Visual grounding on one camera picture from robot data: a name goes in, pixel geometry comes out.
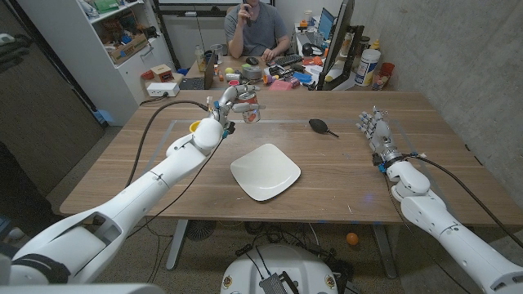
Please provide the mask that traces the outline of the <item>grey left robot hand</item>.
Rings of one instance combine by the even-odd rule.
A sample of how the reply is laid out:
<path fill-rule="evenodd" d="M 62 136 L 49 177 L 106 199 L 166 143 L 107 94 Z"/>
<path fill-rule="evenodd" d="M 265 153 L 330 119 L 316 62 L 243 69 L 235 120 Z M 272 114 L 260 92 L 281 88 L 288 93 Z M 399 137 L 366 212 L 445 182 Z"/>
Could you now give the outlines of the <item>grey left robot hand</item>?
<path fill-rule="evenodd" d="M 223 127 L 228 125 L 228 114 L 230 111 L 234 113 L 247 113 L 256 110 L 259 112 L 264 109 L 264 105 L 259 105 L 257 102 L 249 103 L 244 100 L 239 100 L 239 96 L 244 93 L 256 93 L 260 87 L 253 85 L 238 85 L 228 87 L 221 95 L 220 99 L 215 102 L 215 108 L 209 114 L 210 118 L 217 120 Z"/>

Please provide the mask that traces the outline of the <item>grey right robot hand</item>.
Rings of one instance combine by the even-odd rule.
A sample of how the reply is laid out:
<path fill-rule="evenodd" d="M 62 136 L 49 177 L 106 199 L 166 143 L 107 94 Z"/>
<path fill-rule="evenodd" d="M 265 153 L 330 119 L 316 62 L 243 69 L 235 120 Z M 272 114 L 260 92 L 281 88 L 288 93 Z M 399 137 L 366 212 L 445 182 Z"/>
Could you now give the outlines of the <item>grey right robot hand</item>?
<path fill-rule="evenodd" d="M 388 122 L 376 106 L 373 107 L 373 114 L 364 111 L 359 118 L 360 122 L 356 126 L 369 141 L 374 166 L 383 164 L 385 168 L 389 168 L 404 157 L 397 149 Z"/>

